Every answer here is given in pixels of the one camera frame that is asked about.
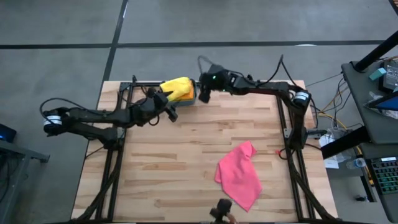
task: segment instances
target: table leg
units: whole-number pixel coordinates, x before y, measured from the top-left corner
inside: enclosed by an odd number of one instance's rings
[[[365,126],[362,126],[353,132],[333,141],[326,146],[321,147],[322,156],[327,159],[349,148],[355,147],[362,142],[369,142],[370,137]]]

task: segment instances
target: computer monitor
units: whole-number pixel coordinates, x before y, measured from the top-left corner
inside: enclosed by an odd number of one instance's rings
[[[398,91],[370,102],[368,107],[381,110],[398,111]]]

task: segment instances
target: pink towel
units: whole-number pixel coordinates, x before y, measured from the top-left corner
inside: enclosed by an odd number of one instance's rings
[[[218,162],[215,181],[221,183],[223,190],[245,211],[260,196],[260,180],[250,161],[257,151],[250,141],[234,148]]]

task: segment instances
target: keyboard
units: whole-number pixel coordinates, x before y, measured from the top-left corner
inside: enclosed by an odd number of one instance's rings
[[[398,160],[396,157],[371,159],[373,172],[377,177],[376,187],[380,193],[398,193]]]

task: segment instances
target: wooden tabletop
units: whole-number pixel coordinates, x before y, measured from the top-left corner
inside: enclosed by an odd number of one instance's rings
[[[295,82],[304,86],[303,81]],[[98,109],[115,108],[119,84],[104,83]],[[141,89],[136,88],[133,101],[142,97]],[[128,129],[114,221],[214,220],[209,215],[211,207],[215,207],[220,198],[228,198],[221,185],[214,181],[216,165],[229,151],[247,140],[258,151],[252,163],[263,190],[249,212],[234,204],[232,214],[239,222],[297,221],[287,162],[275,154],[275,150],[284,147],[275,96],[231,96],[213,92],[208,104],[197,100],[194,106],[177,108],[177,113],[175,123],[162,114],[155,127],[147,124]],[[310,109],[305,125],[307,128],[314,126]],[[312,139],[308,143],[318,145]],[[92,141],[87,153],[99,147],[98,141]],[[306,147],[303,157],[311,190],[336,217],[321,152]],[[105,158],[106,150],[100,150],[85,161],[72,218],[82,214],[100,190]],[[305,217],[308,217],[301,191],[300,197]],[[108,211],[108,200],[109,194],[104,215]]]

